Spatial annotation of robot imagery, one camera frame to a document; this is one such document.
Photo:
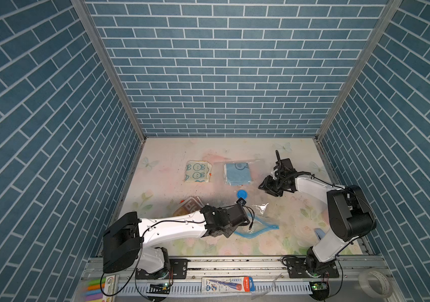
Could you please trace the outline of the light blue towel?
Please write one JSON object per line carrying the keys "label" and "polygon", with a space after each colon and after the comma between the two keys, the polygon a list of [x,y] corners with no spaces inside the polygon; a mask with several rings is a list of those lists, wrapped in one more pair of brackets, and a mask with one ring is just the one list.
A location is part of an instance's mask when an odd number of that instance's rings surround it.
{"label": "light blue towel", "polygon": [[226,163],[224,176],[230,186],[242,186],[252,182],[250,166],[247,162]]}

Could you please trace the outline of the clear vacuum bag blue zip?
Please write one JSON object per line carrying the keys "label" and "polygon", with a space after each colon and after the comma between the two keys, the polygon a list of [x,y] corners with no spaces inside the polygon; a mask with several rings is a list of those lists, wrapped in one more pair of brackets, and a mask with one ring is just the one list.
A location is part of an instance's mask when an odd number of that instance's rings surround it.
{"label": "clear vacuum bag blue zip", "polygon": [[270,175],[269,166],[263,159],[216,162],[211,181],[214,183],[217,201],[228,207],[239,199],[244,200],[249,222],[239,226],[235,234],[245,239],[279,229],[275,219],[269,218],[268,208],[271,196],[259,186]]}

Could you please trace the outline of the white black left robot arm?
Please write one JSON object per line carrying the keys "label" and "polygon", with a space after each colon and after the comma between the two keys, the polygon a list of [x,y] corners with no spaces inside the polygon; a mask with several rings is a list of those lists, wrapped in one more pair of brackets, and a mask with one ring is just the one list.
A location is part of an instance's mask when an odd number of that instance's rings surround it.
{"label": "white black left robot arm", "polygon": [[206,205],[193,213],[170,218],[123,215],[103,234],[103,273],[114,274],[136,266],[143,279],[166,279],[172,266],[161,245],[178,239],[230,237],[238,227],[253,226],[255,214],[240,199],[231,206]]}

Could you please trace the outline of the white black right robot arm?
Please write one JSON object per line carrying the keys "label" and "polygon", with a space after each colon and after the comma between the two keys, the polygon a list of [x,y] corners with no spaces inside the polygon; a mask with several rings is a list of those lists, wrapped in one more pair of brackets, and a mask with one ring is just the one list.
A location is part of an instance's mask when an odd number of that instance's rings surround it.
{"label": "white black right robot arm", "polygon": [[359,186],[323,181],[309,172],[294,169],[290,159],[280,158],[279,151],[275,155],[274,172],[263,180],[260,190],[274,197],[299,191],[328,207],[330,230],[308,249],[304,261],[306,272],[319,277],[329,271],[343,249],[376,228],[374,211]]}

